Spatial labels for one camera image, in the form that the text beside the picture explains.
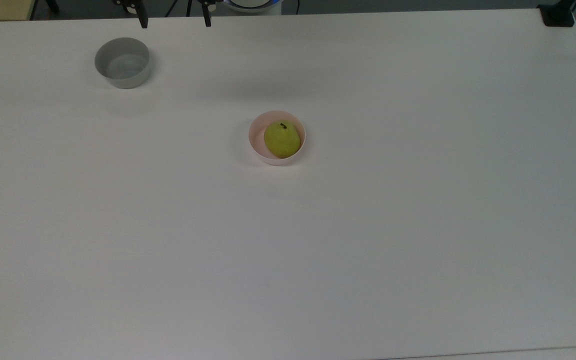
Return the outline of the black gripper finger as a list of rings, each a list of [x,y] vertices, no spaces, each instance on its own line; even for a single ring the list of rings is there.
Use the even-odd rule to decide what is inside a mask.
[[[124,12],[136,15],[142,28],[148,28],[149,16],[143,0],[114,0]]]
[[[211,20],[211,12],[215,9],[215,1],[214,0],[198,0],[198,3],[201,6],[203,20],[205,22],[205,26],[210,28],[212,26]]]

